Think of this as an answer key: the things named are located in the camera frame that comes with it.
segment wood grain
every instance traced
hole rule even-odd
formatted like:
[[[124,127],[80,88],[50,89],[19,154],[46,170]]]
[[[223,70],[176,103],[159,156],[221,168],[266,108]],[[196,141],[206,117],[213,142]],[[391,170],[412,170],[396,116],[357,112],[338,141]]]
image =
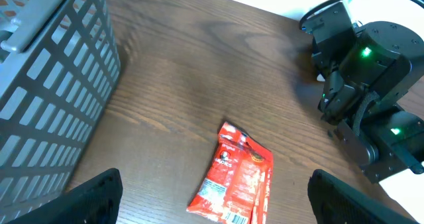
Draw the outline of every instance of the wood grain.
[[[319,120],[311,37],[297,22],[229,0],[107,0],[125,69],[70,183],[121,171],[118,223],[211,223],[186,213],[223,119],[274,153],[267,223],[315,223],[322,168],[407,216]],[[418,83],[402,105],[424,116]]]

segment basket handle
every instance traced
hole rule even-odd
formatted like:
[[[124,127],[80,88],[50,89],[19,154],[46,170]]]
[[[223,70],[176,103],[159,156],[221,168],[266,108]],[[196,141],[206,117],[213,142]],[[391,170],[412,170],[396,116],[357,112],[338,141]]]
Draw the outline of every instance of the basket handle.
[[[48,22],[63,0],[30,0],[11,20],[18,28],[0,47],[8,52],[21,53],[28,47],[40,29]]]

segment gray metal basket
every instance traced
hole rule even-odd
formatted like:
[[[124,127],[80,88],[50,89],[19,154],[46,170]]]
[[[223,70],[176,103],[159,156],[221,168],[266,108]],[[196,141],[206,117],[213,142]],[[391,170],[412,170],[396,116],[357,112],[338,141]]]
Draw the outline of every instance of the gray metal basket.
[[[121,65],[105,0],[0,0],[0,223],[64,190]]]

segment snack bag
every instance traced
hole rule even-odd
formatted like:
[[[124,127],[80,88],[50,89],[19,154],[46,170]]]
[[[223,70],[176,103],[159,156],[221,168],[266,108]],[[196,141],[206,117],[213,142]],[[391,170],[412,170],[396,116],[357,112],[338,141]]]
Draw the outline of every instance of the snack bag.
[[[265,224],[270,199],[271,151],[225,123],[206,178],[187,211],[225,224]]]

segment barcode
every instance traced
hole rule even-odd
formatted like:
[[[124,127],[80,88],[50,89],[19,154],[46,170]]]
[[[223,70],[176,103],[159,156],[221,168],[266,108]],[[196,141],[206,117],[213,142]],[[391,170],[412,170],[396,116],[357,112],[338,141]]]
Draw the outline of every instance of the barcode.
[[[230,221],[231,224],[247,224],[248,221],[247,217],[243,217],[242,215],[238,215],[232,211],[229,211],[224,219]]]

